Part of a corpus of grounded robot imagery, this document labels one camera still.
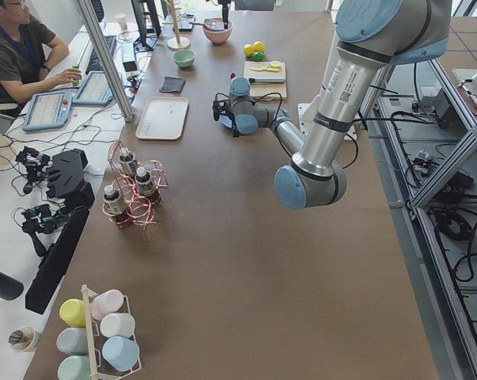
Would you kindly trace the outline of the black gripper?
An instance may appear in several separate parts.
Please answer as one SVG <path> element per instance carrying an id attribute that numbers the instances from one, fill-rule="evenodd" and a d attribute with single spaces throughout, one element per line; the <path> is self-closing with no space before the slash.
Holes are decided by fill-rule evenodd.
<path id="1" fill-rule="evenodd" d="M 229 28 L 229 6 L 231 0 L 218 0 L 218 5 L 221 6 L 221 17 L 224 25 L 224 30 Z"/>
<path id="2" fill-rule="evenodd" d="M 212 100 L 212 114 L 214 121 L 218 122 L 231 122 L 233 120 L 233 114 L 230 109 L 229 96 L 224 93 L 216 93 Z M 239 131 L 233 129 L 233 137 L 239 137 Z"/>

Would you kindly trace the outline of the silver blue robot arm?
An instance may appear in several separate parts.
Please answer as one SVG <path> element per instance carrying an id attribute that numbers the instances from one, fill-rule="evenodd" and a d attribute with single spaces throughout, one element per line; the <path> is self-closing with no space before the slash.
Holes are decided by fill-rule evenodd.
<path id="1" fill-rule="evenodd" d="M 272 131 L 290 156 L 274 176 L 285 207 L 336 203 L 346 191 L 346 174 L 335 156 L 377 71 L 442 56 L 449 43 L 451 8 L 450 1 L 342 2 L 323 87 L 309 106 L 313 118 L 307 135 L 279 110 L 257 105 L 250 96 L 251 82 L 242 76 L 230 81 L 227 99 L 214 100 L 214 119 L 226 116 L 232 130 L 242 135 L 261 127 Z"/>

